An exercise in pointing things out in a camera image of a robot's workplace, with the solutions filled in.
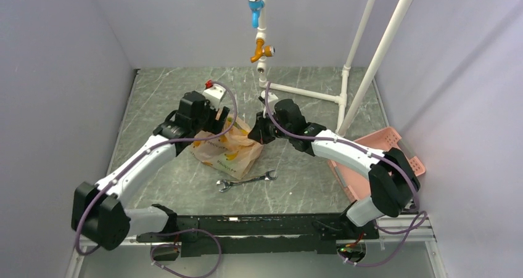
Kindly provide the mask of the orange banana-print plastic bag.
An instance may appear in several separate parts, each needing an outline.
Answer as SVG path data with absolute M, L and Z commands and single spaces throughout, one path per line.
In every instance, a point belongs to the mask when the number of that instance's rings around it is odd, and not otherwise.
M 224 135 L 208 141 L 195 141 L 190 153 L 203 164 L 241 181 L 260 156 L 263 146 L 247 137 L 250 126 L 229 114 L 223 126 L 232 128 Z

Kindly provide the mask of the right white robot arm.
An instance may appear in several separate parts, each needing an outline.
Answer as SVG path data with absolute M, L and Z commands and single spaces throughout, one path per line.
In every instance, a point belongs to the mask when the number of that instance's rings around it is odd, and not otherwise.
M 382 216 L 397 217 L 417 197 L 420 183 L 398 148 L 379 150 L 347 140 L 325 126 L 307 122 L 291 99 L 268 103 L 256 115 L 249 139 L 268 144 L 287 139 L 294 149 L 332 160 L 367 180 L 370 195 L 351 204 L 340 220 L 340 231 L 354 238 L 364 225 Z

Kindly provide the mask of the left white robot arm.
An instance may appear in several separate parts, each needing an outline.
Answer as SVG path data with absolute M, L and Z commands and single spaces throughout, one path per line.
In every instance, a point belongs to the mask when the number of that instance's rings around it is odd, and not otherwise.
M 126 206 L 153 174 L 196 141 L 199 132 L 221 133 L 229 113 L 229 108 L 219 108 L 226 93 L 222 86 L 185 93 L 178 109 L 124 164 L 95 184 L 83 182 L 75 189 L 71 226 L 77 250 L 81 236 L 97 248 L 113 250 L 132 235 L 154 234 L 162 241 L 176 235 L 178 215 L 173 210 L 158 204 L 135 210 Z

